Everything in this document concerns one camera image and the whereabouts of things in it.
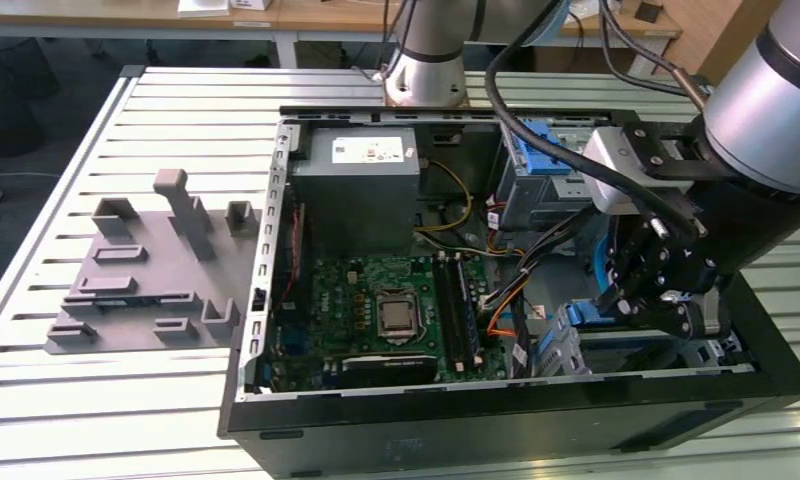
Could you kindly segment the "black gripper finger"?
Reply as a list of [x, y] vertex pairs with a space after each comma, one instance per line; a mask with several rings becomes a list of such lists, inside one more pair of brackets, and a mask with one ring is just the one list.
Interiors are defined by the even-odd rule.
[[620, 325], [660, 325], [671, 305], [656, 283], [671, 260], [671, 237], [663, 238], [644, 219], [611, 219], [603, 263], [610, 285], [594, 301], [599, 314]]
[[664, 292], [659, 329], [682, 339], [715, 337], [715, 293]]

